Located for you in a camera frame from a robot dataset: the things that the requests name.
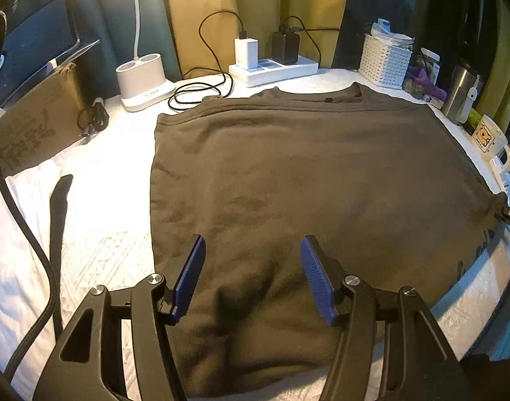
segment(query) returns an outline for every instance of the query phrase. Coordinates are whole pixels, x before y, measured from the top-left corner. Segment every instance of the mug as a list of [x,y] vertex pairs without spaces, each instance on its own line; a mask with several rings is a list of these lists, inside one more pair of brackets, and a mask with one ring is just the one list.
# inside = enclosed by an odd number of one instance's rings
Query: mug
[[502,168],[510,172],[510,146],[507,144],[507,137],[490,117],[485,115],[481,118],[472,135],[472,145],[487,163],[495,156],[499,157],[505,149],[507,161],[502,164]]

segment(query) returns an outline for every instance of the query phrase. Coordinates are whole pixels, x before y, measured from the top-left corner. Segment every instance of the gray curtain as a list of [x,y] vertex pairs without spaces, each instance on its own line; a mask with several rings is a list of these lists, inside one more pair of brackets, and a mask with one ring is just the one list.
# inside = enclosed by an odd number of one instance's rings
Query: gray curtain
[[[7,5],[9,28],[49,0],[13,0]],[[133,58],[135,36],[134,0],[73,0],[77,16],[101,42],[101,61],[89,61],[93,74],[90,83],[104,97],[117,95],[119,87],[115,68]],[[166,77],[181,79],[173,37],[164,0],[139,0],[141,32],[139,55],[160,53]]]

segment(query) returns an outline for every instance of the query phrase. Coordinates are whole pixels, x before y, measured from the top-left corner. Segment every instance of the t-shirt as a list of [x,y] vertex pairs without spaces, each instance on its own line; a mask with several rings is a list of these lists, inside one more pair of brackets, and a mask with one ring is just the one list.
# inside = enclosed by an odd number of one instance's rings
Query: t-shirt
[[360,85],[266,90],[160,115],[151,170],[155,267],[192,234],[207,258],[168,336],[189,397],[254,390],[331,363],[339,329],[300,261],[315,235],[374,288],[435,304],[498,225],[494,195],[427,105]]

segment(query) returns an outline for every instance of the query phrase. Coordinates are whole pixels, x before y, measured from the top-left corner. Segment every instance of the white basket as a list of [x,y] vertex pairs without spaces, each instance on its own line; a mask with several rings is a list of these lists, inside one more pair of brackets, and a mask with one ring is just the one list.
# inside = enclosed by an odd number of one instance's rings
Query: white basket
[[389,89],[401,89],[412,52],[385,45],[366,34],[359,72],[373,84]]

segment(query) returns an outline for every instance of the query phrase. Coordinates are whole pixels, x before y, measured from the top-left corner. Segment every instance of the black charger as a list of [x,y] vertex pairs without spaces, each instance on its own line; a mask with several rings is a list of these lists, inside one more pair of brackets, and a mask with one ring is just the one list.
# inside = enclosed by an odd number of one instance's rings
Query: black charger
[[285,31],[280,27],[279,31],[272,35],[272,60],[280,64],[295,64],[298,62],[299,34]]

